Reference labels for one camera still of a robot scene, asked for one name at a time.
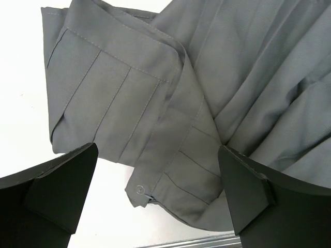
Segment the grey pleated skirt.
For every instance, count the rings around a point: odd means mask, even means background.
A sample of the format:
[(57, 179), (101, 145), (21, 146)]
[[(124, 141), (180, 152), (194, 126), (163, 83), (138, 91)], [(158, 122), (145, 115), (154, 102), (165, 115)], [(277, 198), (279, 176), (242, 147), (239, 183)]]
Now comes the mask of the grey pleated skirt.
[(231, 230), (221, 145), (330, 187), (330, 1), (172, 1), (160, 13), (72, 1), (41, 13), (53, 151), (94, 142), (132, 166), (134, 207)]

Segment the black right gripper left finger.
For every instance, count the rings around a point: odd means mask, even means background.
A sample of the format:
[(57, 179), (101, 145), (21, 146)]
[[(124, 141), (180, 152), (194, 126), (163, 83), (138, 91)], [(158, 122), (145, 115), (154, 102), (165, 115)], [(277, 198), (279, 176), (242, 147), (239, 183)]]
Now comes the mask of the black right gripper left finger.
[(97, 158), (97, 145), (87, 143), (1, 178), (1, 247), (67, 247)]

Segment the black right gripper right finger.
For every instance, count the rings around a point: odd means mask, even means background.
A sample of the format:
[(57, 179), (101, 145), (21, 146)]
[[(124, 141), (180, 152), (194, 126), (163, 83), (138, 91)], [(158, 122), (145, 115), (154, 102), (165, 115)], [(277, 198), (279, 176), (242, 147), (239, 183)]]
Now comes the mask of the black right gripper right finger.
[(232, 148), (218, 151), (234, 232), (243, 247), (330, 247), (330, 189), (287, 176)]

